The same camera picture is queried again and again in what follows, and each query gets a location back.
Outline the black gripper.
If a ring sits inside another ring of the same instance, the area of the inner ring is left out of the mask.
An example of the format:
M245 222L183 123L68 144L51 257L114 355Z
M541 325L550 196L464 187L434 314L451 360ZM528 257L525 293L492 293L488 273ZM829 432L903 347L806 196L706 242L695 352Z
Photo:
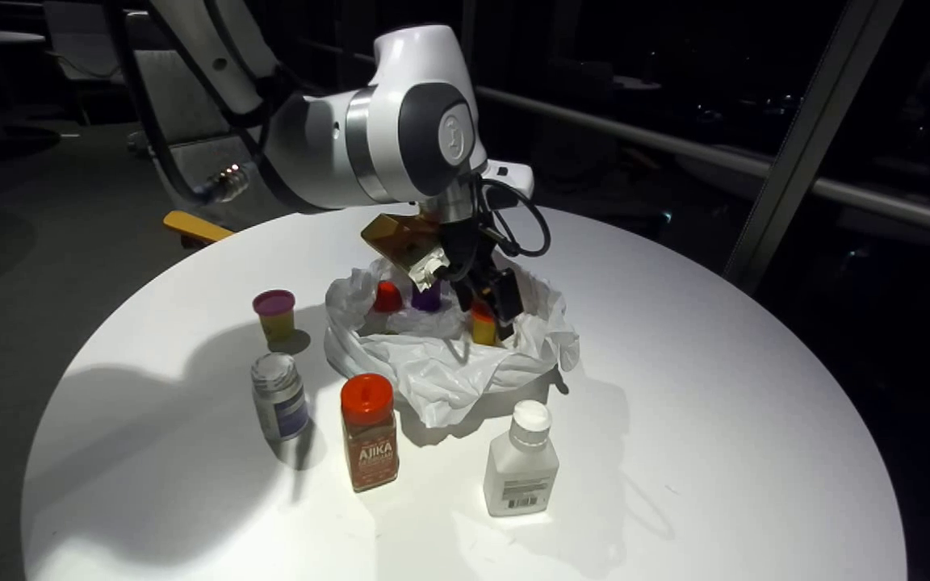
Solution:
M511 336L512 321L524 314L515 279L494 265L494 239L470 218L443 222L438 242L449 254L449 281L462 317L470 317L474 305L488 305L496 317L496 334Z

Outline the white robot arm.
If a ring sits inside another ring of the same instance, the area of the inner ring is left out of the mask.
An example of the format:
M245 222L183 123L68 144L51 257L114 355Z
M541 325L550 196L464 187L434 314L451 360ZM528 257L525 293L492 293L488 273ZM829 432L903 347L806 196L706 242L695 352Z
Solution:
M462 308L483 308L511 334L524 299L494 252L521 244L494 214L496 196L528 201L536 178L488 155L449 27L385 31L364 87L313 93L283 70L245 0L149 0L149 12L243 143L238 161L186 187L189 203L238 196L250 174L286 208L416 203L435 248L402 273L418 292L449 281Z

